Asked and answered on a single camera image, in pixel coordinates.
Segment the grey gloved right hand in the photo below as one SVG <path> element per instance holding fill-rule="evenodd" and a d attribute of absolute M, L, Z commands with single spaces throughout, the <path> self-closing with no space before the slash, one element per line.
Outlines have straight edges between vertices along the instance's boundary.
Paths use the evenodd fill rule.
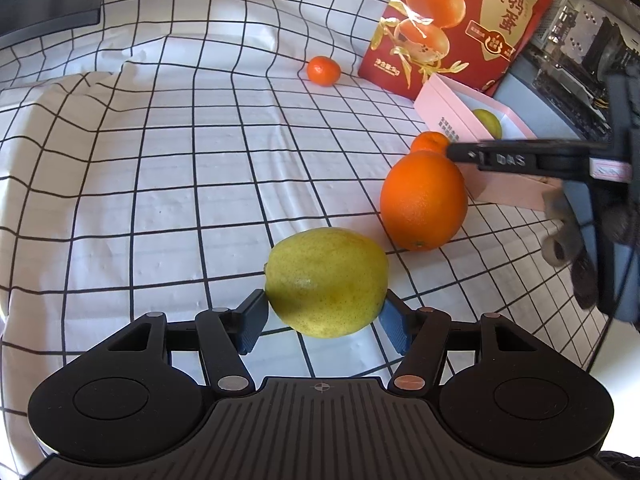
<path fill-rule="evenodd" d="M 544 214 L 559 221 L 558 229 L 541 245 L 544 261 L 554 268 L 568 266 L 574 297 L 582 310 L 598 308 L 608 315 L 614 306 L 605 276 L 598 272 L 597 226 L 585 183 L 564 182 L 542 194 Z"/>

